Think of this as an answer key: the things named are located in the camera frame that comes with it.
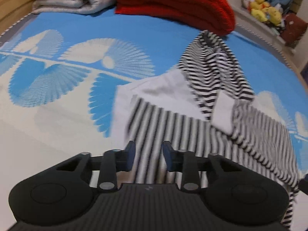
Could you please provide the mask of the black white striped hooded top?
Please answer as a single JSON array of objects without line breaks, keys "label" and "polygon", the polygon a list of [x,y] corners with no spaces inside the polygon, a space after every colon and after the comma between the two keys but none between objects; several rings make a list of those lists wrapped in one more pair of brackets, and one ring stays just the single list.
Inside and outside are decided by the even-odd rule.
[{"label": "black white striped hooded top", "polygon": [[136,144],[133,168],[120,183],[178,184],[180,174],[167,170],[164,141],[202,157],[217,153],[282,185],[289,203],[281,224],[291,227],[299,170],[288,129],[216,34],[200,32],[165,74],[118,85],[112,117],[116,146]]}]

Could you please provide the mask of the blue white patterned bed sheet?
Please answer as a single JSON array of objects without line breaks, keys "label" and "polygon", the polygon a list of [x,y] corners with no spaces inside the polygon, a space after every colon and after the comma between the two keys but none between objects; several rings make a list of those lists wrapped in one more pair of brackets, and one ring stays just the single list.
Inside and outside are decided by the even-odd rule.
[{"label": "blue white patterned bed sheet", "polygon": [[1,230],[12,187],[78,153],[101,155],[116,87],[158,76],[198,35],[173,21],[117,15],[29,15],[1,37]]}]

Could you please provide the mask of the red knitted folded blanket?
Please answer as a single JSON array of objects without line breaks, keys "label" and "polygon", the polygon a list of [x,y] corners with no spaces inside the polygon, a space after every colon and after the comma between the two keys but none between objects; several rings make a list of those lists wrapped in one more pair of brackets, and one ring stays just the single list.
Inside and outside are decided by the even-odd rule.
[{"label": "red knitted folded blanket", "polygon": [[227,0],[116,0],[117,14],[145,15],[179,21],[219,36],[235,29],[235,15]]}]

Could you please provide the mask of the yellow bird plush toy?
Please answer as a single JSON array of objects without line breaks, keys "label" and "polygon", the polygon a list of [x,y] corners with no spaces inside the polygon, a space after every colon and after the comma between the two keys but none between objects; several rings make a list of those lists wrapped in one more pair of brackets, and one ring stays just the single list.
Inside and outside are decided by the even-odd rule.
[{"label": "yellow bird plush toy", "polygon": [[268,7],[266,13],[270,23],[274,24],[275,26],[281,24],[282,14],[275,7]]}]

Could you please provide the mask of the yellow duck plush toy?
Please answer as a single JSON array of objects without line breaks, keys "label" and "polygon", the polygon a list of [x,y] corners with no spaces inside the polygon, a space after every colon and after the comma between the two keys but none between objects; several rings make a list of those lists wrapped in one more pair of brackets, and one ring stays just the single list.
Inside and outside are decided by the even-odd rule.
[{"label": "yellow duck plush toy", "polygon": [[268,21],[267,11],[269,7],[270,4],[265,0],[249,0],[248,10],[255,19],[265,23]]}]

